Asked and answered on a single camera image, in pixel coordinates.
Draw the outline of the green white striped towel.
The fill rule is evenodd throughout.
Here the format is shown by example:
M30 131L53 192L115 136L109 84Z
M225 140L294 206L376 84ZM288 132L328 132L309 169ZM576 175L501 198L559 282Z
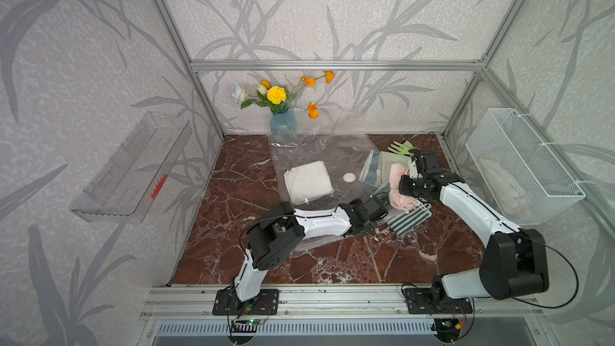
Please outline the green white striped towel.
M416 230L431 216L432 205L430 203L422 203L410 211L392 209L385 217L384 222L395 234L404 236Z

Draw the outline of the clear plastic vacuum bag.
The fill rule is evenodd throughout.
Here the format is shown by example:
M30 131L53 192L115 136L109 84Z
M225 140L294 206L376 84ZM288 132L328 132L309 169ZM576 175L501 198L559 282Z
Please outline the clear plastic vacuum bag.
M366 201L376 196L376 186L359 181L361 170L371 150L377 150L373 142L364 135L315 135L296 136L294 144L278 145L270 141L272 160L277 175L280 199L293 208L306 211L332 209L352 200ZM296 205L290 200L284 184L284 173L291 168L315 161L324 161L330 176L334 193L311 203ZM345 173L354 173L357 180L348 184L343 181ZM294 252L305 252L313 248L345 238L319 238L300 243Z

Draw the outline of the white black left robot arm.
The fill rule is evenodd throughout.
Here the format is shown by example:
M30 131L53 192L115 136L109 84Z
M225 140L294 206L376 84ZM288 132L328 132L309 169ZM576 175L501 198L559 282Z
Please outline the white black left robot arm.
M300 243L368 235L387 214L376 196L316 211L295 209L288 202L276 205L240 234L244 259L232 293L240 303L256 299L267 272L286 261Z

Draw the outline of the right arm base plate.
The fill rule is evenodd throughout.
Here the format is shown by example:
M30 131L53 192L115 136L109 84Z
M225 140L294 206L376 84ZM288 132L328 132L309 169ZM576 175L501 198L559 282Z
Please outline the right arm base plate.
M403 285L401 294L405 299L409 314L461 316L461 318L474 314L471 299L450 298L439 285L433 285L430 288Z

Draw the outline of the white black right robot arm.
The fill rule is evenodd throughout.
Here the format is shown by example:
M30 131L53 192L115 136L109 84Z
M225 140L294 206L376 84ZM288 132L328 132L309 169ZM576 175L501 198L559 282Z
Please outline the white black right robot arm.
M485 245L480 267L436 279L449 299L491 297L505 300L549 289L544 237L523 229L483 201L468 184L453 174L399 181L401 195L437 197L453 210Z

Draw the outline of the pink fluffy towel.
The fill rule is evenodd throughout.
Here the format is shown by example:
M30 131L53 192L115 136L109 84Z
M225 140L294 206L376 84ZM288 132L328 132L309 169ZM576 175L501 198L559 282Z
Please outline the pink fluffy towel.
M400 193L400 181L402 176L413 176L415 172L400 163L394 163L389 172L389 202L397 210L409 212L421 205L417 198L402 195Z

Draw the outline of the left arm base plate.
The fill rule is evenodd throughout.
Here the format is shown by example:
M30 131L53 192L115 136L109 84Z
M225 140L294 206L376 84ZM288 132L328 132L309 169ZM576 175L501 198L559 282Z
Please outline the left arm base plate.
M241 301L236 292L231 288L224 288L216 293L216 299L212 309L214 316L243 316L261 315L270 316L277 314L280 302L280 290L263 289L256 298Z

